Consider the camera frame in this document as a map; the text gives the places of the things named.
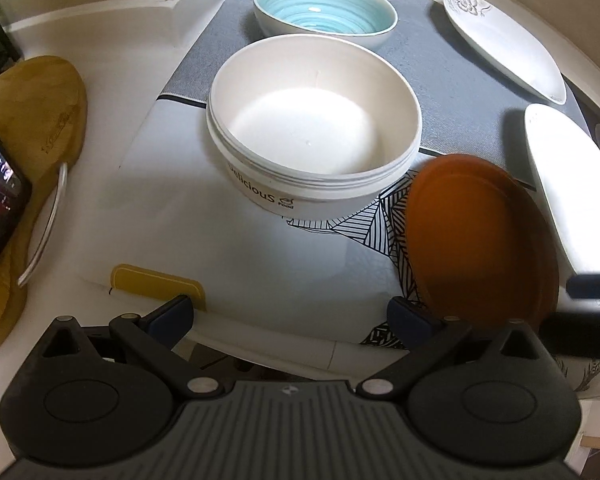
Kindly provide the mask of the brown round plate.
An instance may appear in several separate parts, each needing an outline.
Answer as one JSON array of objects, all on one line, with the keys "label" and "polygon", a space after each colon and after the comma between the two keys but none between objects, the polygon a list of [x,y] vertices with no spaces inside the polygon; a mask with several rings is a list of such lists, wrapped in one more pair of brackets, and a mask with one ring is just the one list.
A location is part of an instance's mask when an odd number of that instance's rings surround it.
[{"label": "brown round plate", "polygon": [[557,306],[552,232],[528,192],[476,156],[426,162],[405,206],[405,250],[425,306],[475,328],[519,318],[539,328]]}]

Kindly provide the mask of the wooden cutting board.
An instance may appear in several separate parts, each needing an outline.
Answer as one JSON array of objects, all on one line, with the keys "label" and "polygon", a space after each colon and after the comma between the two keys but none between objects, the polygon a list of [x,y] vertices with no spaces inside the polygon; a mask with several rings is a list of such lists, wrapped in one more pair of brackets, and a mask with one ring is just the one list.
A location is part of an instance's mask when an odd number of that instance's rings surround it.
[{"label": "wooden cutting board", "polygon": [[37,56],[0,75],[1,148],[32,184],[29,203],[0,255],[0,345],[27,301],[80,157],[86,130],[85,84],[64,58]]}]

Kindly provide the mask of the grey cloth mat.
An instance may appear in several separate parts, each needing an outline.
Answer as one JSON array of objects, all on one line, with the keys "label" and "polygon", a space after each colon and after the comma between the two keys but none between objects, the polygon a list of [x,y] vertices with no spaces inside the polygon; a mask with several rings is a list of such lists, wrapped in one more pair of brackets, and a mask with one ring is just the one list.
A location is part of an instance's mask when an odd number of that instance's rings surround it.
[{"label": "grey cloth mat", "polygon": [[[422,148],[493,162],[532,184],[524,110],[538,97],[491,66],[434,0],[389,0],[399,23],[378,53],[410,83],[422,108]],[[239,49],[262,39],[252,0],[225,0],[184,56],[160,99],[204,107],[212,79]]]}]

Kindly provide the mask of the large white paper bowl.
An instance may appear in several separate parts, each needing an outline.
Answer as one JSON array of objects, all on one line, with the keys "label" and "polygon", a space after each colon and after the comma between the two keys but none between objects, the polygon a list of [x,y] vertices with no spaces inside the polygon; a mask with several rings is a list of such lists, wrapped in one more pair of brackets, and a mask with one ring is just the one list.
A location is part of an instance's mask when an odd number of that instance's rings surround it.
[{"label": "large white paper bowl", "polygon": [[422,108],[378,54],[329,36],[288,35],[223,63],[207,125],[248,200],[278,216],[328,220],[366,207],[410,169]]}]

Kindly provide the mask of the white patterned placemat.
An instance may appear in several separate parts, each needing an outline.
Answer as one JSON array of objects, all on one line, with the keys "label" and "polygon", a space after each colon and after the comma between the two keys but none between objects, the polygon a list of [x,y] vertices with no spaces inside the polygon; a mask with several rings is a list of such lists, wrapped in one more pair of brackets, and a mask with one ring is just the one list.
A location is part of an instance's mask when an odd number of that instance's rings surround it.
[{"label": "white patterned placemat", "polygon": [[300,221],[250,202],[200,107],[159,100],[87,223],[79,272],[125,264],[201,284],[206,346],[311,378],[360,380],[402,358],[391,298],[416,300],[402,247],[407,174],[355,214]]}]

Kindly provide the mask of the white square floral plate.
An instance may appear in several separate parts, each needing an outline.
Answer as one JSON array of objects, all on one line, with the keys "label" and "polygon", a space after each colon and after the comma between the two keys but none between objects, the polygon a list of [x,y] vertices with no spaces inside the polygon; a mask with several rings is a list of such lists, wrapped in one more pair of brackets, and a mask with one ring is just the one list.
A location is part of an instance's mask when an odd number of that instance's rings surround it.
[{"label": "white square floral plate", "polygon": [[485,60],[522,88],[564,105],[567,89],[554,58],[524,26],[486,0],[442,0],[454,28]]}]

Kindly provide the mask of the turquoise ceramic bowl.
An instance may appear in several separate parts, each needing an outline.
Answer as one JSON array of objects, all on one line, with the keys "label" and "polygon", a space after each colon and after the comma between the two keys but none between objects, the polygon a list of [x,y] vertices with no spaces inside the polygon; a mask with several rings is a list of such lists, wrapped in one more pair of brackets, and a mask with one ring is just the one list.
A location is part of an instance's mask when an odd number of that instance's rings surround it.
[{"label": "turquoise ceramic bowl", "polygon": [[368,50],[384,44],[399,23],[388,0],[252,0],[265,36],[319,34]]}]

